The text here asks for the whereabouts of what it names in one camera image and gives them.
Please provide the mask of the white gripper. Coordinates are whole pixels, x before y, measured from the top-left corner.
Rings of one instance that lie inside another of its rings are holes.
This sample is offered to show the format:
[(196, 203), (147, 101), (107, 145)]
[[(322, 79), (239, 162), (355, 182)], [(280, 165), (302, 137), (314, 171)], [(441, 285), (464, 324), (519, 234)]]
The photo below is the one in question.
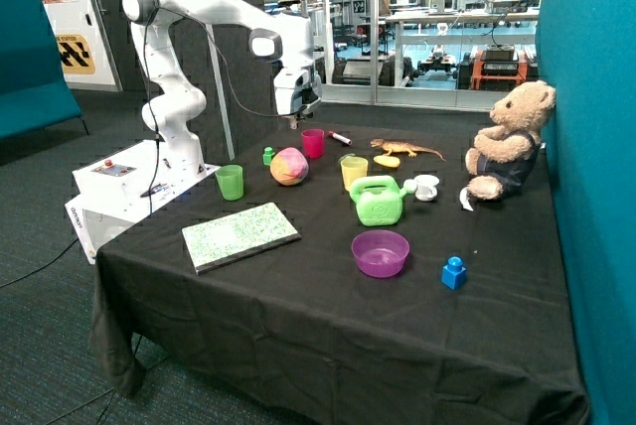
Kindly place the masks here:
[[(274, 78), (274, 99), (281, 116), (297, 116), (299, 121), (321, 102), (321, 77), (314, 68), (283, 68)], [(291, 129), (297, 129), (297, 119), (291, 117)]]

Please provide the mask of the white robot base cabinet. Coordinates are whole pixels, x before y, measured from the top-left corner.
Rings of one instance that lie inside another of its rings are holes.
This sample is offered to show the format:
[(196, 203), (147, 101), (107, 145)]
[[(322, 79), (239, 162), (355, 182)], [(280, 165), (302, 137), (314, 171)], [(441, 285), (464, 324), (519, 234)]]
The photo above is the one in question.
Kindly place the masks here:
[(87, 261), (150, 214), (212, 175), (205, 164), (189, 177), (170, 157), (164, 142), (143, 140), (73, 171), (79, 194), (66, 211)]

